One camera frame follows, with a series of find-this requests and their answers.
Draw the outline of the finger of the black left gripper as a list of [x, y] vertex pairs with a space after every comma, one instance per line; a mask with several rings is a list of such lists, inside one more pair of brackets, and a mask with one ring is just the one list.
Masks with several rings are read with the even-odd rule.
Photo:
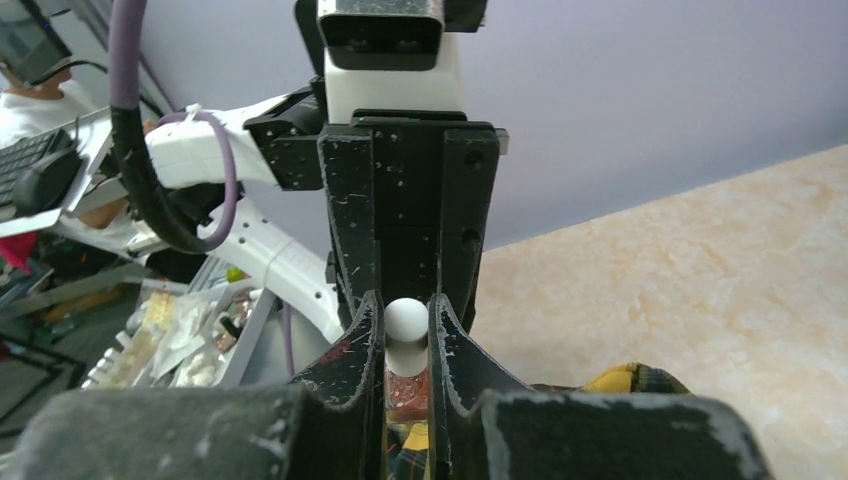
[[500, 157], [493, 129], [450, 129], [444, 135], [439, 280], [460, 325], [470, 331], [487, 217]]
[[336, 274], [354, 317], [377, 284], [373, 141], [369, 133], [327, 133], [319, 140], [320, 164]]

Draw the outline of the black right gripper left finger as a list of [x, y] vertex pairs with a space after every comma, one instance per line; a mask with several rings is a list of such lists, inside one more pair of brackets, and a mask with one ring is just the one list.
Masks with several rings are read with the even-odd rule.
[[290, 382], [85, 389], [36, 414], [6, 479], [374, 479], [383, 473], [383, 302]]

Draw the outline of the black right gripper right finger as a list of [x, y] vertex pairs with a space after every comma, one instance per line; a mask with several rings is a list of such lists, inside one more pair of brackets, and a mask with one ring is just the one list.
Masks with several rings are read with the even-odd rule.
[[499, 365], [447, 296], [429, 303], [435, 479], [768, 479], [745, 421], [694, 395], [547, 393]]

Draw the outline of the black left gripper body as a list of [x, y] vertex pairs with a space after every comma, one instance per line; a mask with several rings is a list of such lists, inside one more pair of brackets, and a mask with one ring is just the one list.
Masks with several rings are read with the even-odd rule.
[[322, 190], [319, 140], [327, 133], [369, 133], [373, 141], [377, 284], [384, 292], [440, 291], [439, 247], [444, 135], [450, 129], [493, 129], [458, 112], [356, 112], [331, 124], [316, 98], [297, 95], [247, 120], [245, 130], [282, 188]]

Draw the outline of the nail polish bottle white cap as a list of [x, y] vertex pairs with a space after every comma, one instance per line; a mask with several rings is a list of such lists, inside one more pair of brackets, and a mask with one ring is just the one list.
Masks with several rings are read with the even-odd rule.
[[398, 298], [384, 311], [386, 394], [393, 422], [427, 419], [429, 392], [428, 308], [414, 298]]

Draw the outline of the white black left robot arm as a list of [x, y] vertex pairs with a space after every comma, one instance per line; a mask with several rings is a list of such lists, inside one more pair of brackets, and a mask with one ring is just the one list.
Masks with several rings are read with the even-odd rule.
[[240, 195], [197, 218], [173, 206], [163, 214], [171, 227], [219, 226], [232, 210], [213, 255], [288, 301], [328, 342], [373, 290], [386, 301], [442, 293], [471, 327], [504, 130], [457, 112], [361, 111], [325, 125], [305, 89], [217, 118], [238, 173], [326, 194], [332, 250], [317, 257]]

